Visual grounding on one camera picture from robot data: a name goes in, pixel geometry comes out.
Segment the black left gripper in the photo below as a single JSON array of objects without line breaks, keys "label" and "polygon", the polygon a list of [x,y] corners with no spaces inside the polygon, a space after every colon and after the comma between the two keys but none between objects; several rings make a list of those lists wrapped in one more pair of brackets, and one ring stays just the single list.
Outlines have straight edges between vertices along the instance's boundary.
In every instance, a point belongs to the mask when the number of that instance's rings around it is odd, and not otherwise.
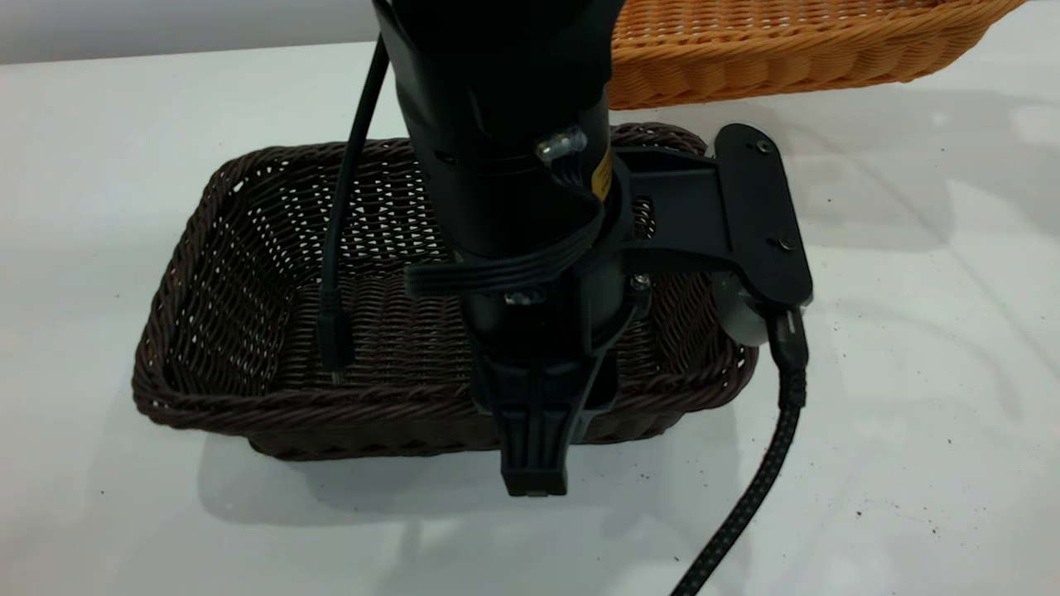
[{"label": "black left gripper", "polygon": [[472,397],[496,427],[511,497],[567,494],[568,446],[612,410],[617,343],[649,297],[620,248],[593,248],[533,286],[461,296]]}]

